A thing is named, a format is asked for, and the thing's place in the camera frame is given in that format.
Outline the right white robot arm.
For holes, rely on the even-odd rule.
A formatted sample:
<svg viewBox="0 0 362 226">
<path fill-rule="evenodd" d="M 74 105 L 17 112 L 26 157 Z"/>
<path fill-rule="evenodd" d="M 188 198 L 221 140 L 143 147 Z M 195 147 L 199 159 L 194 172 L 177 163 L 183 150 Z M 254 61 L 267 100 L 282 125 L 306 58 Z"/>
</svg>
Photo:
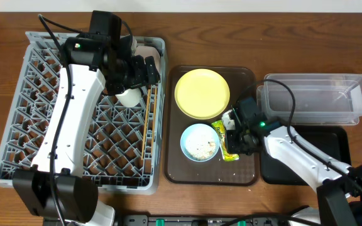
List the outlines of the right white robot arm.
<svg viewBox="0 0 362 226">
<path fill-rule="evenodd" d="M 289 225 L 362 225 L 362 165 L 353 167 L 321 151 L 278 117 L 267 118 L 253 98 L 239 101 L 222 115 L 227 150 L 259 153 L 290 168 L 316 193 L 318 209 L 292 215 L 259 213 L 251 219 L 272 218 Z"/>
</svg>

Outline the white plastic cup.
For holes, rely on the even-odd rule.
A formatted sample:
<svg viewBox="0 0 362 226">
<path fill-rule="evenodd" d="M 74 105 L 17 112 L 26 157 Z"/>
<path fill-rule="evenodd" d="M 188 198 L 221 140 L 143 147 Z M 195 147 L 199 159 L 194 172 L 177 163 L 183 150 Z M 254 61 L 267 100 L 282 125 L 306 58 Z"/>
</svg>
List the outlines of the white plastic cup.
<svg viewBox="0 0 362 226">
<path fill-rule="evenodd" d="M 115 97 L 120 101 L 121 105 L 135 107 L 140 102 L 141 91 L 140 89 L 127 89 L 121 94 L 116 94 Z"/>
</svg>

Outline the green orange snack wrapper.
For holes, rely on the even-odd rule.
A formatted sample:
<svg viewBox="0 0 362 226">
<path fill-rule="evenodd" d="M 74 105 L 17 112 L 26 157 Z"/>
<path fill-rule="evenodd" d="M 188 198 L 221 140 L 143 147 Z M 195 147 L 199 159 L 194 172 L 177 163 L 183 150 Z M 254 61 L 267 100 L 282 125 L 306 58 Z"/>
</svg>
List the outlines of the green orange snack wrapper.
<svg viewBox="0 0 362 226">
<path fill-rule="evenodd" d="M 213 122 L 211 124 L 211 126 L 216 131 L 216 133 L 219 137 L 222 159 L 225 162 L 237 161 L 239 159 L 238 154 L 229 154 L 228 153 L 227 146 L 226 146 L 226 128 L 224 127 L 222 120 Z"/>
</svg>

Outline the pink plastic bowl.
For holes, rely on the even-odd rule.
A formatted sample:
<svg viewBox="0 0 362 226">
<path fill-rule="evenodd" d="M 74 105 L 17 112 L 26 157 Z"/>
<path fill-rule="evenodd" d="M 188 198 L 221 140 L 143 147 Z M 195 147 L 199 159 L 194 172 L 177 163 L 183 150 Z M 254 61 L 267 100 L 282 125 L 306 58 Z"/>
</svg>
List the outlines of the pink plastic bowl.
<svg viewBox="0 0 362 226">
<path fill-rule="evenodd" d="M 153 56 L 156 69 L 161 72 L 161 56 L 156 48 L 152 46 L 137 46 L 135 55 L 141 55 L 143 58 Z"/>
</svg>

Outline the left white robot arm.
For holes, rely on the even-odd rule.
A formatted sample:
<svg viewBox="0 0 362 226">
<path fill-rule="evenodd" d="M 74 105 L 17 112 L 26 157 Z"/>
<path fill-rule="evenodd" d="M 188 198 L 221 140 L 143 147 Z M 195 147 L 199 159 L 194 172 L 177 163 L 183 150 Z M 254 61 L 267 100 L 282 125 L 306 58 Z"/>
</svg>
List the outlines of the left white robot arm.
<svg viewBox="0 0 362 226">
<path fill-rule="evenodd" d="M 28 169 L 17 169 L 13 187 L 29 212 L 66 225 L 113 225 L 113 207 L 98 199 L 93 182 L 83 179 L 84 147 L 94 107 L 103 92 L 125 107 L 136 106 L 141 88 L 160 82 L 158 54 L 136 54 L 125 22 L 94 11 L 88 32 L 57 46 L 62 68 L 47 133 Z"/>
</svg>

